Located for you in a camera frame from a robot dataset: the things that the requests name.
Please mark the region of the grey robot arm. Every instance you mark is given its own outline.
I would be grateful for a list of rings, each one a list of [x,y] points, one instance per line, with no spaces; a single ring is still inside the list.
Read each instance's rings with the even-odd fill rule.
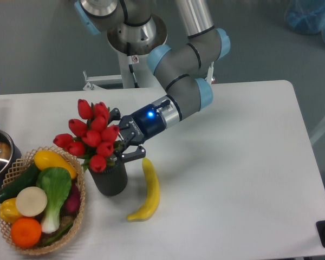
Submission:
[[[167,29],[151,12],[150,1],[76,1],[75,8],[92,34],[106,32],[118,55],[125,88],[163,87],[165,95],[128,116],[112,114],[120,127],[121,146],[111,161],[145,156],[143,143],[208,106],[214,61],[230,48],[226,32],[213,25],[205,1],[177,1],[188,42],[173,50]],[[206,69],[206,78],[193,73]]]

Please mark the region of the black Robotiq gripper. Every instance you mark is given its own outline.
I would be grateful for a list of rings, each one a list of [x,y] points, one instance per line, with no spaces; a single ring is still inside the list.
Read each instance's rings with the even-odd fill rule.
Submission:
[[[119,121],[123,147],[137,146],[133,152],[116,155],[123,163],[144,158],[146,150],[141,144],[179,122],[179,107],[171,99],[158,99],[122,118],[118,108],[113,108],[109,114],[109,124]]]

